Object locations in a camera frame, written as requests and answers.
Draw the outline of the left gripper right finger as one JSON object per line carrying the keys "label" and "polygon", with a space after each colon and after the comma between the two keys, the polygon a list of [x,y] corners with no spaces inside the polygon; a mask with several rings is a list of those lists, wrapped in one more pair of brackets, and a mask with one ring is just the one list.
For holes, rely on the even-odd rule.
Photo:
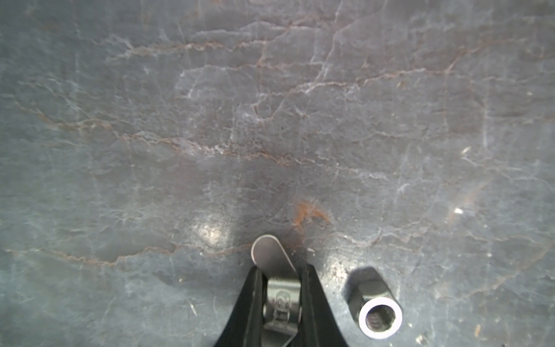
{"label": "left gripper right finger", "polygon": [[299,346],[348,345],[312,265],[306,265],[301,271],[301,308]]}

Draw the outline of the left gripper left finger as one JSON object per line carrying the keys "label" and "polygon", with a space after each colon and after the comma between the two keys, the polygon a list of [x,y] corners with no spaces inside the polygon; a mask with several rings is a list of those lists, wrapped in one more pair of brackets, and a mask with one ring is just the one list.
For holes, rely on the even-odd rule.
{"label": "left gripper left finger", "polygon": [[260,347],[264,298],[264,275],[253,266],[215,347]]}

